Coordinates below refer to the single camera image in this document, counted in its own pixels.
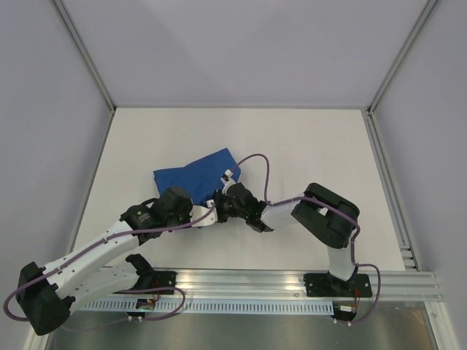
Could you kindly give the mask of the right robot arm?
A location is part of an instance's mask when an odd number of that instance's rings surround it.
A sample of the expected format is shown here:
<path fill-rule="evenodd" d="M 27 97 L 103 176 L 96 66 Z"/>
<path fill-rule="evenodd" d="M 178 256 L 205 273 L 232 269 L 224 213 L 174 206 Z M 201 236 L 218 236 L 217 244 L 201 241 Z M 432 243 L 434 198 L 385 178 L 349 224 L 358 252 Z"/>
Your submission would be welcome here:
<path fill-rule="evenodd" d="M 328 284 L 332 292 L 346 295 L 355 287 L 358 269 L 352 237 L 359 232 L 359 208 L 328 188 L 311 183 L 300 195 L 276 203 L 260 201 L 241 183 L 214 194 L 218 221 L 243 219 L 253 230 L 272 232 L 300 224 L 328 247 Z"/>

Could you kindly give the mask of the aluminium frame post left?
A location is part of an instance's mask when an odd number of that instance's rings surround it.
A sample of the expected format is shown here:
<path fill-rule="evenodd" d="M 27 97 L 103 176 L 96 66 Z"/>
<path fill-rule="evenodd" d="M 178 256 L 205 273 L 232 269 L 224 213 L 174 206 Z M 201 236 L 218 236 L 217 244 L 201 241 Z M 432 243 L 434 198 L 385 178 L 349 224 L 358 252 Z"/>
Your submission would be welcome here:
<path fill-rule="evenodd" d="M 104 101 L 109 113 L 114 116 L 116 105 L 112 100 L 112 97 L 107 89 L 104 80 L 102 79 L 99 70 L 97 69 L 91 55 L 85 45 L 85 42 L 80 35 L 77 25 L 75 24 L 71 13 L 67 9 L 65 1 L 62 0 L 50 0 L 50 4 L 54 8 L 59 20 L 63 24 L 69 38 L 72 41 L 72 44 L 76 48 L 85 68 L 87 69 L 91 79 L 93 80 L 94 85 L 96 86 L 99 95 Z"/>

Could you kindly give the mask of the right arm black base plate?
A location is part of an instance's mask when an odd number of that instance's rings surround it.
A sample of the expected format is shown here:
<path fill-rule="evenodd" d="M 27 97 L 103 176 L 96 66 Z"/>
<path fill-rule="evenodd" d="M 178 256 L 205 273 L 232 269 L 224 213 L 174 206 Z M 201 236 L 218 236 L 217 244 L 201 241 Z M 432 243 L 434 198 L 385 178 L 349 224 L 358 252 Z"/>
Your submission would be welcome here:
<path fill-rule="evenodd" d="M 309 298 L 371 298 L 371 282 L 367 274 L 358 273 L 343 281 L 329 273 L 306 273 L 303 276 Z"/>

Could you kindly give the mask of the blue surgical drape cloth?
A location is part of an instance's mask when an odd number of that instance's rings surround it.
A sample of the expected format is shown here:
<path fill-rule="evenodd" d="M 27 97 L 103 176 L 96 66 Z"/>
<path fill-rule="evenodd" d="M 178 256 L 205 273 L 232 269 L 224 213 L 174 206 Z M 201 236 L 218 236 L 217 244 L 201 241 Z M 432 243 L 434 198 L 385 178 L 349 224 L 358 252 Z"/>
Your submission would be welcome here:
<path fill-rule="evenodd" d="M 236 164 L 229 149 L 224 148 L 186 166 L 155 170 L 153 179 L 160 195 L 170 187 L 181 187 L 192 200 L 195 211 L 191 214 L 195 214 L 192 217 L 195 220 L 208 211 L 198 208 L 205 207 L 206 202 L 213 199 L 215 191 L 224 188 L 222 176 L 227 170 L 231 171 L 232 180 L 239 182 L 241 170 Z"/>

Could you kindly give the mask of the aluminium frame post right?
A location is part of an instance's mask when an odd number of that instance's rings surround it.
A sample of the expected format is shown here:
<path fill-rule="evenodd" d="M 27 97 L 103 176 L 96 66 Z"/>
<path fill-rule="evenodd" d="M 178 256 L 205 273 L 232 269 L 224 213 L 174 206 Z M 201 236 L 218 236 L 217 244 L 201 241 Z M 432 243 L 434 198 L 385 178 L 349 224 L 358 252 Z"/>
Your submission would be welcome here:
<path fill-rule="evenodd" d="M 402 69 L 406 59 L 409 57 L 409 54 L 416 45 L 417 40 L 441 3 L 442 1 L 440 0 L 428 0 L 425 2 L 420 14 L 415 20 L 414 25 L 405 38 L 404 43 L 391 63 L 390 68 L 382 80 L 382 83 L 372 98 L 371 103 L 367 107 L 366 111 L 368 112 L 369 116 L 375 114 L 383 98 L 385 97 L 386 92 L 390 89 L 390 86 L 392 85 L 399 71 Z"/>

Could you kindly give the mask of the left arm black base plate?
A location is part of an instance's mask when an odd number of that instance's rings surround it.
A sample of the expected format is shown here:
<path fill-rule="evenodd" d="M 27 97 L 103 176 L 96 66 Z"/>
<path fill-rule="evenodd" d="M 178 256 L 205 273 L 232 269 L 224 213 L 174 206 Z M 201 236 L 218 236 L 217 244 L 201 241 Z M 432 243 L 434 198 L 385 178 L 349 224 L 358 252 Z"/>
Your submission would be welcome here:
<path fill-rule="evenodd" d="M 129 289 L 132 294 L 173 295 L 176 287 L 177 272 L 151 270 L 142 274 L 136 284 Z"/>

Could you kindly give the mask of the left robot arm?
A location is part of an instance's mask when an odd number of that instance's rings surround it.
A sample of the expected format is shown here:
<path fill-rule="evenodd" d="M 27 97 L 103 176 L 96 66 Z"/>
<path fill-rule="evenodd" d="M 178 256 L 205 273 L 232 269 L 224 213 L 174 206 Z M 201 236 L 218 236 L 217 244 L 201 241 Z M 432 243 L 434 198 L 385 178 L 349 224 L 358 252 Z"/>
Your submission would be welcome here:
<path fill-rule="evenodd" d="M 58 329 L 76 310 L 122 290 L 174 294 L 175 277 L 158 273 L 133 249 L 161 235 L 161 228 L 190 222 L 190 196 L 169 187 L 159 198 L 131 206 L 105 233 L 61 259 L 20 271 L 15 299 L 37 335 Z"/>

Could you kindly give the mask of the aluminium frame post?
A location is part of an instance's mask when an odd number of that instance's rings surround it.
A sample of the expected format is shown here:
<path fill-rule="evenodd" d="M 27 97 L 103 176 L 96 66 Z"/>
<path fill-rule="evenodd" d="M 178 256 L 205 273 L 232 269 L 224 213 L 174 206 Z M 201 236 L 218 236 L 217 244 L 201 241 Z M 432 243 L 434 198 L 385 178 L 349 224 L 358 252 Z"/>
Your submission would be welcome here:
<path fill-rule="evenodd" d="M 72 41 L 72 44 L 76 48 L 85 68 L 87 69 L 91 79 L 93 80 L 94 85 L 96 86 L 99 95 L 104 101 L 109 113 L 114 116 L 116 105 L 112 100 L 112 97 L 107 89 L 104 80 L 102 79 L 99 70 L 97 69 L 91 55 L 85 45 L 85 42 L 80 35 L 77 25 L 75 24 L 71 13 L 67 9 L 65 1 L 62 0 L 50 0 L 50 4 L 54 8 L 59 20 L 63 24 L 69 38 Z"/>
<path fill-rule="evenodd" d="M 391 63 L 390 68 L 382 80 L 382 83 L 372 98 L 371 103 L 367 107 L 366 111 L 368 112 L 369 116 L 375 114 L 383 98 L 385 97 L 386 92 L 390 89 L 390 86 L 392 85 L 399 71 L 402 69 L 406 59 L 409 57 L 409 54 L 416 45 L 417 40 L 441 3 L 442 1 L 440 0 L 428 0 L 425 2 L 420 14 L 415 20 L 414 25 L 405 38 L 404 43 Z"/>

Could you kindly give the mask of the aluminium front rail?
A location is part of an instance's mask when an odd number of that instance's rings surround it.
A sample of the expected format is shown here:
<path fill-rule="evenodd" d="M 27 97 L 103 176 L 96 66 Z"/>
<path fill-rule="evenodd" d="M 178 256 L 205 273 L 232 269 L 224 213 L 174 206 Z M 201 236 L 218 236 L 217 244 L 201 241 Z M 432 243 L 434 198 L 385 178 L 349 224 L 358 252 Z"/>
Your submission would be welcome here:
<path fill-rule="evenodd" d="M 303 270 L 176 269 L 176 286 L 190 299 L 307 300 Z M 383 271 L 381 301 L 440 302 L 432 272 Z"/>

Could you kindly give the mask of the aluminium side rail right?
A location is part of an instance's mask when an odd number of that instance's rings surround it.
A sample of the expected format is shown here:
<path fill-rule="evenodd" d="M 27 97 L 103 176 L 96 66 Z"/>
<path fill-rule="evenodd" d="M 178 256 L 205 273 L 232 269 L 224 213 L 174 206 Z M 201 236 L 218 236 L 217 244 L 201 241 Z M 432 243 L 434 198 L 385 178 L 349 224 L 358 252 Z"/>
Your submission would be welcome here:
<path fill-rule="evenodd" d="M 409 224 L 406 220 L 401 201 L 398 197 L 395 180 L 391 174 L 390 163 L 385 154 L 382 139 L 377 130 L 377 123 L 374 116 L 369 111 L 363 112 L 363 119 L 366 125 L 367 134 L 377 164 L 379 178 L 389 208 L 390 217 L 395 229 L 395 235 L 401 251 L 404 267 L 408 271 L 420 271 L 420 264 L 416 258 L 416 251 L 410 237 Z"/>

